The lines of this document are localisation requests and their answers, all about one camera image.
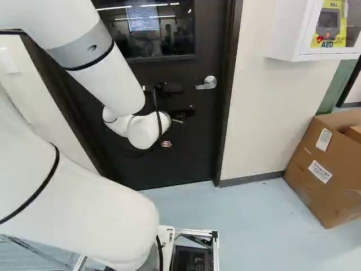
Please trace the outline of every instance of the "door handle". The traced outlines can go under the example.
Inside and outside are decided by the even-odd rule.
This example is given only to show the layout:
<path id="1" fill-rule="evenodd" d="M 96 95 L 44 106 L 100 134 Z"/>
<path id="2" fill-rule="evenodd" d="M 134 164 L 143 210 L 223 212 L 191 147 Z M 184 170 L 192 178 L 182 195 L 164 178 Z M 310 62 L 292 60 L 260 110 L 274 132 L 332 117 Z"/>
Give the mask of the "door handle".
<path id="1" fill-rule="evenodd" d="M 217 86 L 217 78 L 213 75 L 209 75 L 204 79 L 204 85 L 197 85 L 197 90 L 202 89 L 214 89 Z"/>

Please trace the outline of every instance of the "white wall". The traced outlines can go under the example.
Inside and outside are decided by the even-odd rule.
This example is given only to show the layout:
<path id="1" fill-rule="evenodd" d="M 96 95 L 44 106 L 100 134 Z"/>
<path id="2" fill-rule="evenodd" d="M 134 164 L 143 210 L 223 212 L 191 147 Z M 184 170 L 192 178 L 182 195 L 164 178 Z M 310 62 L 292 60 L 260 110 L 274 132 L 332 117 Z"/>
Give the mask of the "white wall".
<path id="1" fill-rule="evenodd" d="M 361 102 L 361 75 L 359 75 L 347 96 L 345 103 L 359 103 Z"/>
<path id="2" fill-rule="evenodd" d="M 275 2 L 243 0 L 222 180 L 283 171 L 339 64 L 263 57 Z"/>
<path id="3" fill-rule="evenodd" d="M 0 87 L 5 88 L 16 108 L 45 140 L 73 161 L 97 172 L 52 99 L 20 37 L 0 36 L 0 47 L 9 49 L 21 71 L 7 75 L 0 70 Z"/>

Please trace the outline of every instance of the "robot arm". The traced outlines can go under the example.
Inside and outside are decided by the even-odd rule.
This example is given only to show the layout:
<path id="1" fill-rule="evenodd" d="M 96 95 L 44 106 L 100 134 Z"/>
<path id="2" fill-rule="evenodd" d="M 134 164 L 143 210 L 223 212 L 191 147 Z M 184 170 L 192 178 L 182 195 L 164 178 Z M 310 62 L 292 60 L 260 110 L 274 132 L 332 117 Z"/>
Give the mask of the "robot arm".
<path id="1" fill-rule="evenodd" d="M 142 87 L 90 0 L 0 0 L 0 29 L 27 33 L 104 104 L 104 123 L 140 149 L 159 138 L 157 115 L 133 116 L 145 103 Z M 170 117 L 160 112 L 162 132 Z"/>
<path id="2" fill-rule="evenodd" d="M 0 0 L 0 29 L 20 28 L 104 105 L 104 122 L 138 148 L 158 139 L 155 113 L 90 0 Z M 162 131 L 170 126 L 160 114 Z M 92 174 L 35 135 L 0 93 L 0 233 L 135 271 L 154 252 L 159 215 L 140 193 Z"/>

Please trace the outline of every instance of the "gray band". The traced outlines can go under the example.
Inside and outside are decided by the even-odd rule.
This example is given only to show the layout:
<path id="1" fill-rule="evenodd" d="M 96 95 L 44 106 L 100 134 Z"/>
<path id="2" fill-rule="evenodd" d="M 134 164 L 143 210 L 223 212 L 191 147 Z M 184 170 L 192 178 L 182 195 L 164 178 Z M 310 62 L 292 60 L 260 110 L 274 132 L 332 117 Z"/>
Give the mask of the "gray band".
<path id="1" fill-rule="evenodd" d="M 64 68 L 86 65 L 105 54 L 112 46 L 112 37 L 102 20 L 80 38 L 46 52 Z"/>

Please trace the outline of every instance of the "aed label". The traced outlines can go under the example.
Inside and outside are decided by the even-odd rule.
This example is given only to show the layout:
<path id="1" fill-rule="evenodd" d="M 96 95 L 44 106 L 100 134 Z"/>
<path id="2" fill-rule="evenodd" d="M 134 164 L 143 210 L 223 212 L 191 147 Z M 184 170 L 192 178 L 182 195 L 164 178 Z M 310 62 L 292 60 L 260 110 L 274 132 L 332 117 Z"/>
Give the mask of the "aed label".
<path id="1" fill-rule="evenodd" d="M 324 41 L 321 47 L 327 47 L 327 48 L 333 47 L 333 41 Z"/>

